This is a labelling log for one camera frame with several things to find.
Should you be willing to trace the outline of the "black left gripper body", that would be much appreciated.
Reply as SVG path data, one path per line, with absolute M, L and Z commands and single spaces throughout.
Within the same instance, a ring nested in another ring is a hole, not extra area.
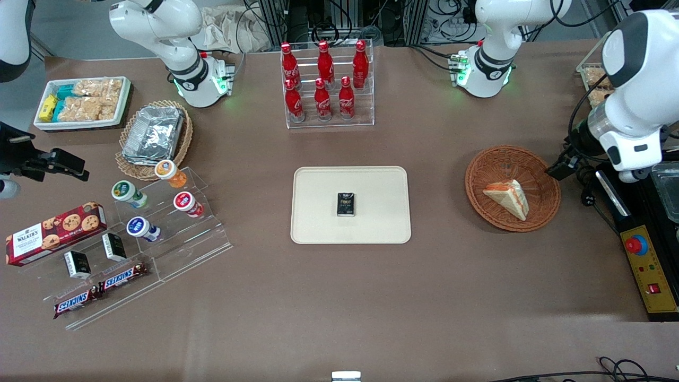
M 572 146 L 577 151 L 580 159 L 602 163 L 602 146 L 599 140 L 591 133 L 587 121 L 580 121 L 578 124 L 572 123 L 569 125 L 565 145 Z

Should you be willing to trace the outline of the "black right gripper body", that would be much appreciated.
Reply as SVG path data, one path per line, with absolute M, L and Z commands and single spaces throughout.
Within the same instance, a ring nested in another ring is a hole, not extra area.
M 29 179 L 41 179 L 42 174 L 36 170 L 25 169 L 24 165 L 39 154 L 32 144 L 34 134 L 16 129 L 9 124 L 1 123 L 1 174 Z

